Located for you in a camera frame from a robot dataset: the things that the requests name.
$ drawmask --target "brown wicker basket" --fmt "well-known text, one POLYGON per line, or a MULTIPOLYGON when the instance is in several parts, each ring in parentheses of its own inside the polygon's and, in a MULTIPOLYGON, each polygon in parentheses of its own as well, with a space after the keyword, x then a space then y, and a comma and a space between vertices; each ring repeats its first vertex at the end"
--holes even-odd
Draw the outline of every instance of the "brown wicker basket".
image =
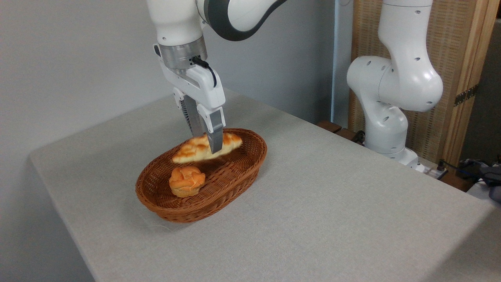
POLYGON ((182 143, 150 162, 136 182, 136 194, 141 203, 165 220, 194 222, 218 212, 245 192, 265 160, 266 143, 248 129, 225 128, 224 132, 237 134, 243 141, 228 155, 214 160, 175 164, 171 159, 182 143), (206 178, 197 195, 179 198, 172 193, 169 178, 174 168, 184 166, 198 167, 206 178))

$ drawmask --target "croissant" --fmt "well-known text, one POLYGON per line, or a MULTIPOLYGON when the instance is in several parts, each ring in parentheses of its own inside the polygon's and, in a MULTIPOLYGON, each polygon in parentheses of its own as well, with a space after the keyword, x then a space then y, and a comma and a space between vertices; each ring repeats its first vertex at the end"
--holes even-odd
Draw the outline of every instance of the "croissant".
POLYGON ((210 151, 207 135, 193 137, 184 144, 179 152, 173 157, 172 161, 176 164, 197 162, 202 160, 211 160, 219 156, 229 154, 234 149, 242 145, 242 138, 233 133, 224 133, 222 136, 222 149, 215 154, 210 151))

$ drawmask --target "round bun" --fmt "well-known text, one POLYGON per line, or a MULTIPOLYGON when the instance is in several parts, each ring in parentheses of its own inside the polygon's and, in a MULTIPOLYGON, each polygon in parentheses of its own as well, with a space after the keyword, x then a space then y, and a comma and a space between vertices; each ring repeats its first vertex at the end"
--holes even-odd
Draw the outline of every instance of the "round bun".
POLYGON ((172 171, 169 186, 174 195, 185 198, 198 194, 204 182, 205 174, 197 167, 183 167, 172 171))

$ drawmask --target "white wall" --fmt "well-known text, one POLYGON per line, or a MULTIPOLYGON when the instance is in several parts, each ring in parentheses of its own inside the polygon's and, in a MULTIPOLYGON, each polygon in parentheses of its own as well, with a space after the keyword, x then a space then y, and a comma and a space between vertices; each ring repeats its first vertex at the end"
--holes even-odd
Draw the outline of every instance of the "white wall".
MULTIPOLYGON (((16 0, 0 11, 0 281, 92 280, 27 156, 168 94, 146 1, 16 0)), ((209 62, 228 88, 328 118, 332 25, 332 1, 289 0, 248 41, 206 31, 209 62)))

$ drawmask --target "wooden block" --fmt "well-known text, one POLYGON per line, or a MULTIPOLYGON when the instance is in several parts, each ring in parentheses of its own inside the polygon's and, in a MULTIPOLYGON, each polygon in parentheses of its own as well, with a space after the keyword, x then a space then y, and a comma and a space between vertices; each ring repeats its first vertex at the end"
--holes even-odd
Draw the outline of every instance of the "wooden block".
POLYGON ((323 128, 325 130, 328 130, 332 133, 336 133, 336 132, 340 131, 342 128, 339 125, 332 123, 330 121, 327 121, 327 120, 322 120, 321 122, 317 123, 317 126, 323 128))
POLYGON ((475 183, 457 177, 452 172, 447 172, 440 181, 453 186, 463 192, 467 192, 475 183))
POLYGON ((353 131, 347 130, 346 128, 341 129, 340 131, 336 132, 336 134, 348 140, 353 140, 356 135, 353 131))

